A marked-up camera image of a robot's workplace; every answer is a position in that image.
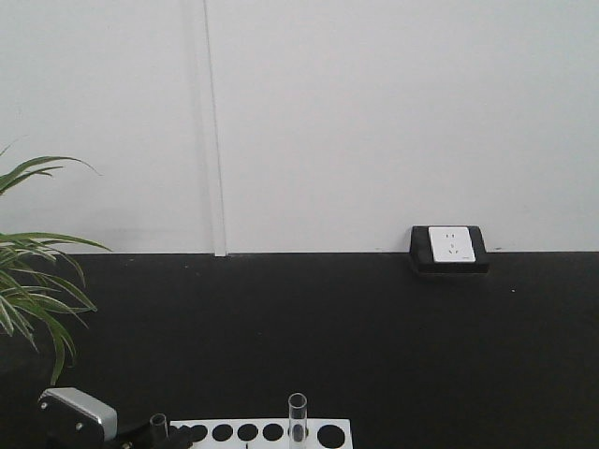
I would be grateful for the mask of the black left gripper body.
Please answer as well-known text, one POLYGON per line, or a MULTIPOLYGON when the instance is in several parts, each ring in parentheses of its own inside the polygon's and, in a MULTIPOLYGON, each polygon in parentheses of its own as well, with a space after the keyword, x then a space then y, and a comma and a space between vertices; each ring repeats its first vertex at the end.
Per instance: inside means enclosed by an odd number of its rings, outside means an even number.
POLYGON ((189 427, 174 427, 168 422, 168 437, 152 444, 149 423, 128 428, 108 439, 99 424, 79 422, 47 432, 45 448, 191 448, 194 444, 189 427))

